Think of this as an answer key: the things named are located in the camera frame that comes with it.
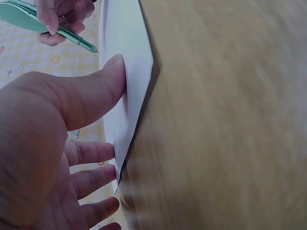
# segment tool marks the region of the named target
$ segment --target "palm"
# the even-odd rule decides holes
[[[77,164],[93,162],[94,157],[96,160],[99,158],[107,160],[111,156],[109,152],[97,151],[99,149],[96,147],[97,143],[79,142],[77,145],[74,142],[67,143],[50,198],[33,230],[54,230],[59,229],[59,226],[63,230],[85,230],[109,217],[118,209],[118,201],[114,197],[96,204],[79,205],[79,199],[112,181],[115,178],[115,172],[114,166],[106,165],[71,175],[69,167],[75,162]],[[78,153],[80,146],[84,149],[81,155]],[[106,150],[106,145],[101,145],[101,150]],[[120,226],[113,223],[105,227],[107,228],[120,229]]]

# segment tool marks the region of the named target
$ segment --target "finger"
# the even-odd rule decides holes
[[[119,201],[115,197],[102,200],[98,203],[81,206],[89,228],[113,215],[119,208]]]
[[[82,23],[86,18],[86,3],[83,0],[80,0],[75,5],[73,22]]]
[[[57,46],[66,40],[65,37],[59,34],[51,35],[50,33],[37,34],[37,39],[40,43],[48,46]]]
[[[65,18],[67,18],[67,20],[71,23],[73,23],[73,22],[83,22],[85,20],[85,18],[90,17],[95,10],[94,4],[90,1],[87,2],[85,5],[86,5],[86,11],[82,12],[81,15],[80,15],[80,12],[78,12],[78,10],[75,9],[74,11],[65,15]]]
[[[90,17],[95,10],[95,5],[92,1],[88,1],[86,4],[86,18]]]
[[[121,230],[121,226],[120,224],[114,222],[103,226],[99,230]]]
[[[106,164],[96,169],[73,173],[71,184],[76,191],[78,200],[80,200],[115,179],[114,165]]]
[[[60,112],[67,129],[77,130],[101,118],[122,97],[126,87],[124,60],[122,55],[115,55],[102,70],[88,76],[44,81],[47,88],[41,93]]]
[[[113,145],[101,142],[67,141],[64,152],[69,166],[105,162],[115,156]]]
[[[54,0],[36,0],[37,18],[55,35],[59,27],[59,19],[54,12]]]
[[[79,33],[85,29],[85,26],[82,23],[70,23],[65,25],[65,28],[73,31],[74,33]],[[51,35],[50,33],[38,33],[37,39],[40,43],[48,46],[57,46],[66,40],[65,37],[59,34]]]

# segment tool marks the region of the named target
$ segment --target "green pen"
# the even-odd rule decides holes
[[[0,0],[0,20],[35,32],[48,32],[37,18],[36,6],[21,0]],[[94,45],[63,26],[59,26],[56,33],[92,53],[98,53]]]

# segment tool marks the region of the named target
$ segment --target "fingernail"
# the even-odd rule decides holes
[[[113,65],[113,64],[115,64],[118,60],[120,60],[121,58],[123,58],[123,56],[122,56],[121,54],[116,54],[116,55],[113,56],[109,61],[106,62],[105,66]]]
[[[84,1],[80,1],[78,3],[76,3],[76,8],[79,10],[79,11],[83,11],[85,9],[85,2]]]
[[[54,29],[54,26],[52,24],[46,25],[46,28],[48,29],[49,33],[51,33],[51,35],[56,34],[56,30]]]

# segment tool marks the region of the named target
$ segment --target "human hand holding pen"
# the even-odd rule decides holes
[[[95,0],[35,0],[38,19],[46,25],[49,33],[37,34],[40,43],[56,46],[65,38],[56,31],[59,25],[74,33],[85,29],[85,18],[92,15]]]

